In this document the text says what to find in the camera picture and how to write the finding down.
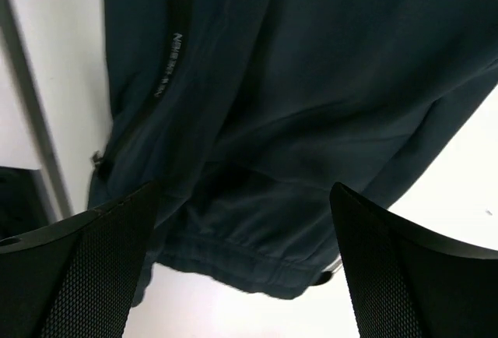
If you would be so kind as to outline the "dark navy shorts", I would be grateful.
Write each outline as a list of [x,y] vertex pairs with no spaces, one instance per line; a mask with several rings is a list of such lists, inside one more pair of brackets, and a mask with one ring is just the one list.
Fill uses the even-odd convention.
[[497,0],[103,0],[113,120],[89,205],[160,184],[155,264],[293,299],[336,183],[388,208],[497,84]]

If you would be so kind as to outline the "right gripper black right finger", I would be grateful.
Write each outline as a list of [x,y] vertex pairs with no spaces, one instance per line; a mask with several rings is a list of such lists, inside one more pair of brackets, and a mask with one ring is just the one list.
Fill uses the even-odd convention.
[[495,337],[497,252],[426,229],[336,183],[331,213],[361,337]]

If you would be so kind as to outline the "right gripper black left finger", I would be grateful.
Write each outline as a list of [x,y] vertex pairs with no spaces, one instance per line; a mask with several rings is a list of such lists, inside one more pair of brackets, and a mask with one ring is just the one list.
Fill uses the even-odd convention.
[[156,222],[158,186],[1,242],[3,337],[120,337]]

